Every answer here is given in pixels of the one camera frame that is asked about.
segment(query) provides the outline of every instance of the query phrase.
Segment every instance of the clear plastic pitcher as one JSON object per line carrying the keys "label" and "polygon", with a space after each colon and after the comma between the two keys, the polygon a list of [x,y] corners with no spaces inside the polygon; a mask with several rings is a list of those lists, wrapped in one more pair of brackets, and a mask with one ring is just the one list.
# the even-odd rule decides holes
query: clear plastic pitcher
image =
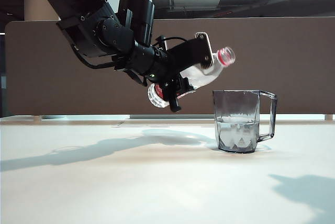
{"label": "clear plastic pitcher", "polygon": [[[260,95],[271,99],[270,129],[259,134]],[[218,148],[227,152],[254,152],[257,143],[274,136],[277,97],[260,91],[213,91],[215,135]]]}

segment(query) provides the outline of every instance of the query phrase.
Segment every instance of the bottle cap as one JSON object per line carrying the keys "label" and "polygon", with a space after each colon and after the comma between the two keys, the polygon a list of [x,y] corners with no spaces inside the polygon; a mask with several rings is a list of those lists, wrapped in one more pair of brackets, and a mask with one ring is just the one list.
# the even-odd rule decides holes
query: bottle cap
{"label": "bottle cap", "polygon": [[225,67],[228,67],[235,62],[235,53],[230,47],[225,47],[218,50],[217,54],[218,61],[223,64]]}

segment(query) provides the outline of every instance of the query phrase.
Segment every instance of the tabletop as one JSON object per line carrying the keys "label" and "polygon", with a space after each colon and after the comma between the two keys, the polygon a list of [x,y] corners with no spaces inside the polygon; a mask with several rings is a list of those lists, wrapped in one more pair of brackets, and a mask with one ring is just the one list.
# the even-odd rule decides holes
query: tabletop
{"label": "tabletop", "polygon": [[219,151],[212,120],[15,116],[0,130],[2,223],[335,220],[334,121],[277,122],[249,154]]}

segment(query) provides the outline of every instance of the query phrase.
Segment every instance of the water in pitcher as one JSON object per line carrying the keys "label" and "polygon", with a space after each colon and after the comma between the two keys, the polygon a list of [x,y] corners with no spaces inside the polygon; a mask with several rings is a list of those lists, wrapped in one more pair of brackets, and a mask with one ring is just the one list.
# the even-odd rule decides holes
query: water in pitcher
{"label": "water in pitcher", "polygon": [[219,136],[219,148],[230,151],[253,152],[257,145],[259,136],[259,122],[248,122],[243,120],[217,121]]}

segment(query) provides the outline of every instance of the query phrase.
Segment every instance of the pitcher handle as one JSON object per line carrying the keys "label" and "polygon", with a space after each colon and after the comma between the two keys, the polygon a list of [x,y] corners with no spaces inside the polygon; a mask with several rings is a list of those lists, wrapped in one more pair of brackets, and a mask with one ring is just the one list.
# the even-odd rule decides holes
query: pitcher handle
{"label": "pitcher handle", "polygon": [[267,139],[272,139],[274,136],[274,127],[276,123],[276,111],[277,111],[277,96],[270,92],[260,91],[261,95],[267,96],[271,99],[270,108],[270,129],[268,134],[261,134],[258,137],[257,142],[261,142]]}

